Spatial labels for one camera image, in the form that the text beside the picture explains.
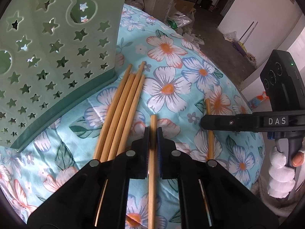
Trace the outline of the right hand white glove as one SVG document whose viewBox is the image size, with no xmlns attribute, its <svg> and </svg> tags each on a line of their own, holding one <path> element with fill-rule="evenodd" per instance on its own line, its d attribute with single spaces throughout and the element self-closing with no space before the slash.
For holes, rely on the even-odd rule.
<svg viewBox="0 0 305 229">
<path fill-rule="evenodd" d="M 287 198 L 298 192 L 304 184 L 304 143 L 292 158 L 292 166 L 287 166 L 287 157 L 280 151 L 278 141 L 270 151 L 270 179 L 267 192 L 273 198 Z"/>
</svg>

